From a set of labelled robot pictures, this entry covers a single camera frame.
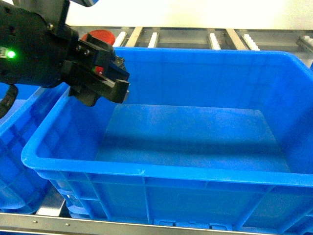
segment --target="screw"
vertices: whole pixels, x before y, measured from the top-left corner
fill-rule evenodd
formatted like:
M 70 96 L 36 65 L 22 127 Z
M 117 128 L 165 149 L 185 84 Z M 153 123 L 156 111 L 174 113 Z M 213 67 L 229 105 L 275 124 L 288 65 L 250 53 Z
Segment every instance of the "screw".
M 53 24 L 47 24 L 47 29 L 49 30 L 49 31 L 52 31 L 53 30 Z
M 88 56 L 89 54 L 90 54 L 90 50 L 88 50 L 88 49 L 85 50 L 84 55 L 85 55 L 85 56 Z

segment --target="black cable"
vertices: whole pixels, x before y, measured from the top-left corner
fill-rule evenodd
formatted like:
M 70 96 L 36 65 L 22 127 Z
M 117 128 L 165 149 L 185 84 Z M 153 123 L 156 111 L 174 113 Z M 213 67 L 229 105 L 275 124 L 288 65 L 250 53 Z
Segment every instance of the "black cable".
M 12 108 L 18 93 L 18 88 L 14 84 L 11 84 L 9 89 L 6 91 L 4 98 L 0 102 L 0 118 L 3 118 Z

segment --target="red component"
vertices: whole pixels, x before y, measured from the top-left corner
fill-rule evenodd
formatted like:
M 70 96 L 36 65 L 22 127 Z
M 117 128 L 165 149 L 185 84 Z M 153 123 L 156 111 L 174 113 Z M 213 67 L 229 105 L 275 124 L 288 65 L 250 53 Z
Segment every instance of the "red component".
M 98 67 L 98 66 L 97 66 L 94 71 L 95 71 L 96 73 L 98 73 L 98 74 L 103 74 L 103 70 L 104 70 L 103 67 Z
M 99 29 L 99 30 L 94 30 L 91 31 L 89 34 L 91 34 L 93 37 L 106 42 L 110 45 L 113 46 L 115 42 L 115 36 L 112 34 L 110 31 L 104 30 L 104 29 Z M 85 41 L 87 39 L 87 34 L 85 34 L 81 40 Z

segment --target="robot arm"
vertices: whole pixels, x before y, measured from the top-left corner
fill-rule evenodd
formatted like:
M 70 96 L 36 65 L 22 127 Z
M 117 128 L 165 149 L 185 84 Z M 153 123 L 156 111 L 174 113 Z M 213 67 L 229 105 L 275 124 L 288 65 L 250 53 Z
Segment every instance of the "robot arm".
M 75 0 L 92 6 L 97 0 Z M 0 0 L 0 82 L 53 88 L 62 82 L 88 106 L 99 97 L 122 103 L 129 73 L 114 48 L 92 37 L 79 40 L 65 24 L 69 0 Z M 102 68 L 102 73 L 95 71 Z

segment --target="white roller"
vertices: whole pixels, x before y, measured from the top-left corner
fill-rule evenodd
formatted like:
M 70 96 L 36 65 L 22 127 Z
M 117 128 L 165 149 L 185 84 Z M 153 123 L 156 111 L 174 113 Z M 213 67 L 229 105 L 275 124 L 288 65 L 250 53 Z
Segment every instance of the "white roller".
M 221 49 L 220 44 L 216 39 L 215 33 L 209 34 L 209 40 L 210 40 L 210 44 L 211 44 L 213 50 L 220 50 Z
M 254 40 L 250 37 L 249 34 L 243 35 L 245 43 L 248 45 L 250 50 L 260 50 L 259 47 L 255 44 Z
M 158 33 L 154 32 L 151 36 L 148 48 L 154 48 L 157 46 Z
M 126 32 L 120 32 L 119 35 L 117 36 L 115 43 L 113 44 L 113 47 L 120 47 L 123 43 L 123 41 L 125 40 L 127 36 Z

